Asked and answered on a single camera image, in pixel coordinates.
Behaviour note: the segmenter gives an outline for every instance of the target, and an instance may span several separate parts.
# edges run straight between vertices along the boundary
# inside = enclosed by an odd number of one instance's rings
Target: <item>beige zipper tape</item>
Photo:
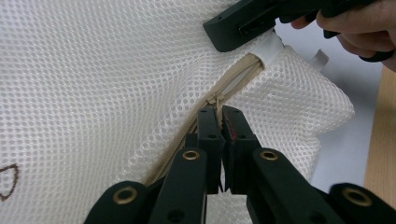
[[[280,38],[275,33],[272,33],[256,49],[234,64],[190,112],[186,122],[177,132],[176,137],[169,144],[169,147],[165,149],[161,158],[148,171],[142,183],[148,186],[166,175],[176,153],[184,146],[185,135],[196,132],[196,112],[200,108],[213,105],[218,109],[218,116],[221,116],[222,104],[263,71],[264,65],[270,63],[283,48]]]

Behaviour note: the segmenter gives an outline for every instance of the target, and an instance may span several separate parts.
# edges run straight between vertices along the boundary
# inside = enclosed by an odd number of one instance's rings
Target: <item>black plastic bracket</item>
[[[205,107],[198,133],[186,136],[166,177],[148,187],[132,181],[110,187],[85,223],[205,223],[207,193],[218,192],[220,155],[226,188],[247,195],[255,224],[396,223],[396,212],[367,189],[341,184],[326,194],[311,187],[281,152],[261,147],[242,111],[224,106],[222,115],[223,153],[216,110]]]
[[[321,11],[324,17],[335,17],[356,6],[369,5],[374,0],[241,0],[204,23],[204,29],[219,52],[241,47],[276,25],[275,20],[287,23],[304,15]],[[338,35],[324,31],[326,38]],[[378,52],[366,62],[381,62],[393,55]]]

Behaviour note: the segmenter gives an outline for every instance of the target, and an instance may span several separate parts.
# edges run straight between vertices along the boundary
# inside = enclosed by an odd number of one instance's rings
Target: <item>zipper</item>
[[[263,71],[263,69],[264,65],[261,60],[253,54],[247,54],[234,64],[212,88],[209,94],[207,94],[191,111],[187,121],[181,126],[176,137],[164,151],[161,158],[148,171],[148,174],[142,183],[149,186],[166,175],[176,153],[184,147],[185,135],[188,133],[196,133],[196,112],[200,108],[208,105],[216,107],[219,122],[221,122],[221,105],[245,87],[249,81],[256,77],[261,71]]]

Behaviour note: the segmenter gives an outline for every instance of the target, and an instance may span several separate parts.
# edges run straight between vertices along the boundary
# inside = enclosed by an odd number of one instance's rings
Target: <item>screw hole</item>
[[[186,151],[183,153],[183,158],[188,161],[194,161],[199,158],[199,153],[193,150]]]
[[[260,153],[260,156],[268,161],[276,161],[278,158],[278,156],[272,151],[262,151],[262,153]]]
[[[364,194],[358,189],[345,188],[343,190],[343,195],[350,202],[359,206],[367,207],[372,205],[373,203],[372,200],[366,194]]]
[[[172,223],[179,223],[184,219],[184,213],[180,210],[173,210],[168,214],[168,220]]]
[[[132,202],[137,197],[137,190],[131,186],[117,190],[113,195],[113,201],[117,204]]]

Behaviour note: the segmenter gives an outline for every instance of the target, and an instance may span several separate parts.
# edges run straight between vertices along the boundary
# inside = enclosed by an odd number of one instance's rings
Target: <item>white surface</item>
[[[308,61],[322,49],[330,60],[321,73],[343,90],[355,106],[353,119],[319,137],[322,150],[312,185],[326,192],[335,183],[362,186],[382,64],[366,63],[346,52],[336,38],[325,39],[315,22],[303,30],[294,30],[278,21],[276,32]]]

